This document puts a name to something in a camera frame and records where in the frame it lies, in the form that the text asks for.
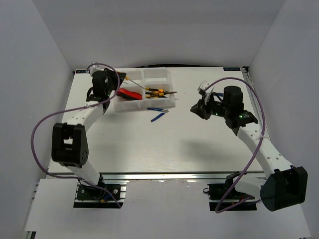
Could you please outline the yellow handle screwdriver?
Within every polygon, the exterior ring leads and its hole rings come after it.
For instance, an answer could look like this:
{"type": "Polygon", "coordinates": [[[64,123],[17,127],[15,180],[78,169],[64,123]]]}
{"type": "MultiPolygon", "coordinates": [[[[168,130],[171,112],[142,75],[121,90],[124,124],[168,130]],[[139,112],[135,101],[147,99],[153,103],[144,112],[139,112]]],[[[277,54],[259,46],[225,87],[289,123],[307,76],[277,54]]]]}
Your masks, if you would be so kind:
{"type": "Polygon", "coordinates": [[[138,84],[137,82],[133,81],[133,80],[130,79],[128,76],[125,77],[125,80],[128,80],[128,81],[134,83],[135,85],[137,85],[137,86],[139,86],[140,88],[142,88],[142,89],[145,90],[145,87],[144,87],[144,86],[142,86],[142,85],[138,84]]]}

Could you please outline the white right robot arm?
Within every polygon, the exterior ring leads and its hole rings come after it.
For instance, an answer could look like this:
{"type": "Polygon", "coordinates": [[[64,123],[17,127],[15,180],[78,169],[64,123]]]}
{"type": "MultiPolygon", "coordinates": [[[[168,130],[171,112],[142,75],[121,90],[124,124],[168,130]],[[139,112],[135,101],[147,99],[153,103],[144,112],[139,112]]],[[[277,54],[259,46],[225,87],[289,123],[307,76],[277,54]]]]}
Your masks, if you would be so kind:
{"type": "Polygon", "coordinates": [[[215,93],[207,93],[205,86],[198,88],[202,98],[190,111],[208,120],[211,116],[222,117],[226,125],[245,143],[265,174],[265,179],[236,172],[227,176],[221,199],[238,198],[244,194],[260,200],[271,212],[301,204],[305,201],[308,173],[303,167],[295,167],[262,136],[256,117],[244,109],[243,93],[240,87],[224,88],[223,99],[216,101],[215,93]]]}

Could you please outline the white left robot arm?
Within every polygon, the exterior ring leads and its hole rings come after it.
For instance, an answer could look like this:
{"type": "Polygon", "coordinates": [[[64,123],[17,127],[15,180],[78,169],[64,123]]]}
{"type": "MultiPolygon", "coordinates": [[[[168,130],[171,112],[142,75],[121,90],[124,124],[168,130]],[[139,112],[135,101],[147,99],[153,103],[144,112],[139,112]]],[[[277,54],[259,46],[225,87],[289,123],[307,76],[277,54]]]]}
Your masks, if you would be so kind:
{"type": "Polygon", "coordinates": [[[92,87],[87,91],[86,103],[99,105],[87,106],[68,121],[53,126],[51,158],[77,177],[89,182],[88,193],[99,199],[105,194],[105,186],[100,183],[101,174],[88,161],[86,133],[93,123],[104,115],[110,104],[111,92],[122,84],[127,74],[104,69],[94,70],[91,76],[92,87]]]}

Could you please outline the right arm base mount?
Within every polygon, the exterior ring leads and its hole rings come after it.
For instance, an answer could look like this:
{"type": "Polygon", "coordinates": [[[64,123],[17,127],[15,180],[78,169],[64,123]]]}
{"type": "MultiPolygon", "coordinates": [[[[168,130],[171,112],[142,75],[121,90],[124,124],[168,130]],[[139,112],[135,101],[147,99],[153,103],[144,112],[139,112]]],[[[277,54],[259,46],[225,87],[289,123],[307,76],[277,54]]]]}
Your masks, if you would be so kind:
{"type": "MultiPolygon", "coordinates": [[[[240,172],[230,174],[226,177],[224,183],[211,183],[211,184],[208,184],[207,187],[203,189],[203,193],[208,195],[209,197],[209,209],[211,212],[215,211],[219,201],[221,200],[223,195],[226,193],[228,188],[235,181],[234,178],[239,175],[240,175],[240,172]]],[[[243,200],[247,200],[247,201],[245,201],[239,206],[236,206],[230,209],[229,211],[256,211],[257,210],[256,204],[259,202],[258,200],[255,200],[254,197],[249,196],[245,193],[237,192],[235,189],[232,189],[232,191],[227,195],[227,197],[225,198],[225,200],[222,202],[221,206],[219,207],[219,210],[223,210],[243,200]]]]}

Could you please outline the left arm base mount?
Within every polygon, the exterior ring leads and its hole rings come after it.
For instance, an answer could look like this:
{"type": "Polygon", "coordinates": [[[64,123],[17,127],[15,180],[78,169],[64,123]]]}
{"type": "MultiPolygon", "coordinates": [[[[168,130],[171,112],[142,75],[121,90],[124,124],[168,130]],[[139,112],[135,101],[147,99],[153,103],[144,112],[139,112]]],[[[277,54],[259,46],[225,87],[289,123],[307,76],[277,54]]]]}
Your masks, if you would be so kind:
{"type": "Polygon", "coordinates": [[[126,183],[105,183],[104,187],[110,193],[79,182],[73,207],[82,209],[119,209],[118,204],[122,206],[124,203],[126,183]]]}

